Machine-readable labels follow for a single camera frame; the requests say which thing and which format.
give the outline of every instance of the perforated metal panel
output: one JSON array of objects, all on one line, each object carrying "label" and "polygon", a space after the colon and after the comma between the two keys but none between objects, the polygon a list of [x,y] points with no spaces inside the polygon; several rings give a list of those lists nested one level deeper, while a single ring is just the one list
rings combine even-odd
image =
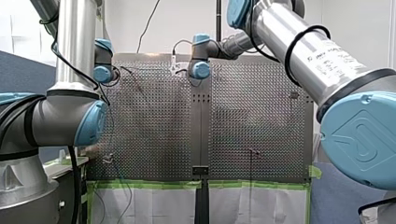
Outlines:
[{"label": "perforated metal panel", "polygon": [[[115,64],[133,73],[121,69],[120,84],[108,90],[115,127],[112,134],[108,114],[106,132],[98,144],[101,155],[114,153],[125,178],[190,179],[190,83],[171,76],[169,57],[131,55],[127,59]],[[96,161],[89,177],[119,176],[111,165]]]},{"label": "perforated metal panel", "polygon": [[305,182],[311,102],[282,65],[262,61],[212,64],[210,178]]},{"label": "perforated metal panel", "polygon": [[[121,70],[108,91],[114,134],[109,115],[98,146],[99,157],[114,153],[125,178],[192,179],[193,165],[209,165],[210,179],[308,181],[312,103],[280,64],[259,56],[212,60],[211,82],[198,87],[171,76],[170,55],[116,55],[115,65],[133,74]],[[119,177],[101,160],[88,176]]]}]

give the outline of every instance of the light blue cover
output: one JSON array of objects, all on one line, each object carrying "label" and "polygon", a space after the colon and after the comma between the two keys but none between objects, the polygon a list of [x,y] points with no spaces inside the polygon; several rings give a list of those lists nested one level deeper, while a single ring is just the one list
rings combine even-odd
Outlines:
[{"label": "light blue cover", "polygon": [[32,94],[29,92],[2,92],[0,93],[0,105],[13,103]]},{"label": "light blue cover", "polygon": [[227,9],[228,25],[235,29],[243,29],[249,6],[248,0],[230,0]]},{"label": "light blue cover", "polygon": [[75,146],[89,146],[97,143],[105,128],[107,105],[96,101],[85,114],[75,137]]},{"label": "light blue cover", "polygon": [[198,45],[198,44],[205,43],[205,42],[207,42],[209,40],[210,40],[210,36],[209,35],[207,35],[207,34],[197,34],[192,39],[192,44],[193,45]]},{"label": "light blue cover", "polygon": [[322,145],[345,175],[367,186],[396,189],[396,94],[350,95],[325,114]]},{"label": "light blue cover", "polygon": [[210,67],[206,62],[198,62],[192,68],[192,77],[196,79],[205,79],[210,75]]}]

